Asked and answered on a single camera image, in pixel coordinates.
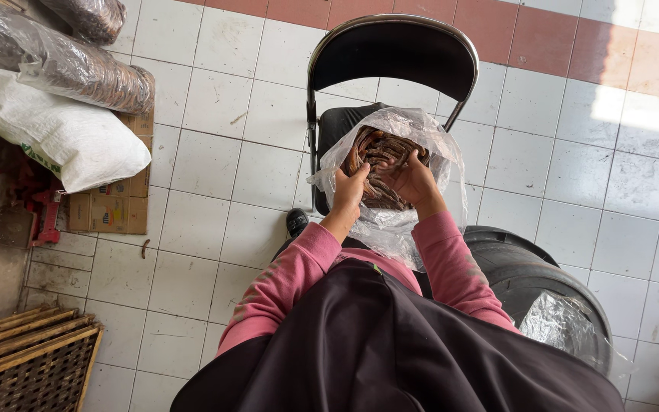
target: woven bamboo tray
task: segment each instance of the woven bamboo tray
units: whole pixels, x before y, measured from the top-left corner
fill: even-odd
[[[0,320],[0,411],[78,411],[103,326],[40,306]]]

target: plastic bag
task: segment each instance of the plastic bag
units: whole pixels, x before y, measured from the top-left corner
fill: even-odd
[[[325,192],[327,204],[331,207],[334,201],[334,173],[350,152],[358,130],[365,125],[408,138],[431,152],[429,169],[463,233],[467,203],[463,184],[464,163],[459,145],[439,122],[420,108],[388,107],[365,117],[322,156],[321,170],[309,176],[307,183]],[[364,204],[360,206],[360,218],[350,229],[349,236],[385,257],[400,260],[412,270],[425,271],[411,237],[411,230],[418,223],[416,211],[367,208]]]
[[[116,111],[144,114],[154,107],[154,77],[0,5],[0,68],[45,92]]]
[[[67,192],[131,177],[149,149],[109,110],[19,84],[0,69],[0,136],[58,177]]]
[[[111,45],[126,21],[126,7],[119,0],[40,0],[76,32],[97,45]]]
[[[608,375],[613,383],[634,372],[614,346],[594,330],[594,325],[581,313],[589,312],[580,302],[543,291],[533,302],[520,324],[520,332],[528,338],[565,351]]]

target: black chair backrest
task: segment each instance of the black chair backrest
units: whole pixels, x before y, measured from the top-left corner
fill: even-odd
[[[458,102],[477,80],[477,52],[452,26],[409,14],[376,14],[335,28],[309,63],[307,89],[391,77],[432,87]]]

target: black bucket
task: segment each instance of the black bucket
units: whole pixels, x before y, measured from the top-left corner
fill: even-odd
[[[487,226],[467,227],[464,241],[487,276],[502,309],[516,325],[520,325],[533,302],[547,290],[554,296],[573,298],[585,306],[587,311],[581,311],[581,314],[594,325],[597,334],[611,343],[609,321],[597,299],[542,248],[507,230]],[[600,346],[594,350],[596,369],[608,376],[612,348],[607,344]]]

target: pink sleeve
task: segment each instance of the pink sleeve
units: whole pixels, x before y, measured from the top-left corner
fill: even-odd
[[[428,272],[434,299],[519,333],[471,256],[451,213],[438,212],[426,218],[411,234]]]
[[[248,287],[233,310],[215,356],[251,338],[274,333],[299,298],[329,270],[341,249],[327,229],[309,223]]]

